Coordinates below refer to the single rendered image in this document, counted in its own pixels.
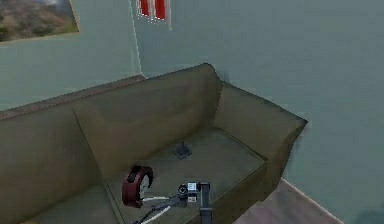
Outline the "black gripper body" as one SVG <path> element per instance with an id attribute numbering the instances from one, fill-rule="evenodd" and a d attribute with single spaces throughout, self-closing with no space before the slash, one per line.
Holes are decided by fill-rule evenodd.
<path id="1" fill-rule="evenodd" d="M 170 198 L 171 207 L 185 208 L 187 206 L 188 188 L 182 184 L 177 189 L 177 194 Z"/>

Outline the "framed landscape picture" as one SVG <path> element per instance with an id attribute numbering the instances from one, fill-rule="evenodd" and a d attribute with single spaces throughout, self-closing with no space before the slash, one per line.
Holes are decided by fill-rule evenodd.
<path id="1" fill-rule="evenodd" d="M 78 32 L 71 0 L 0 0 L 0 43 Z"/>

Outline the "dark red round clock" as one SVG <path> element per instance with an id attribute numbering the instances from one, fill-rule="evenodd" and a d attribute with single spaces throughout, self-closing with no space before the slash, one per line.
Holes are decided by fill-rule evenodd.
<path id="1" fill-rule="evenodd" d="M 133 208 L 142 207 L 143 197 L 140 195 L 140 185 L 145 177 L 148 178 L 147 187 L 150 188 L 154 180 L 151 167 L 134 165 L 129 170 L 122 183 L 122 202 L 125 206 Z"/>

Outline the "small dark grey object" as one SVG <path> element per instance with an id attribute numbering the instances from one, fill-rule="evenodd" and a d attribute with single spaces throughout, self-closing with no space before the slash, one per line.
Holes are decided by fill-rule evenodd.
<path id="1" fill-rule="evenodd" d="M 190 156 L 192 154 L 192 151 L 190 150 L 190 148 L 185 144 L 184 141 L 182 141 L 180 144 L 176 145 L 173 149 L 172 149 L 172 152 L 174 153 L 174 155 L 182 160 L 182 159 L 185 159 L 187 158 L 188 156 Z"/>

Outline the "olive green sofa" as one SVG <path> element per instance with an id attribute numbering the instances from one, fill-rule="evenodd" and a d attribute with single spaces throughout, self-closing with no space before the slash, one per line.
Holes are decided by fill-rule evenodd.
<path id="1" fill-rule="evenodd" d="M 225 81 L 214 67 L 134 76 L 0 112 L 0 224 L 132 224 L 122 183 L 149 166 L 140 195 L 209 182 L 213 224 L 233 224 L 277 187 L 305 120 Z M 192 154 L 178 159 L 182 141 Z M 199 204 L 150 224 L 201 224 Z"/>

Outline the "red and white wall picture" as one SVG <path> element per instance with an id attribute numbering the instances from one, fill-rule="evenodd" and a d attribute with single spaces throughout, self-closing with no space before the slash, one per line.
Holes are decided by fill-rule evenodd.
<path id="1" fill-rule="evenodd" d="M 171 0 L 135 0 L 139 20 L 172 30 Z"/>

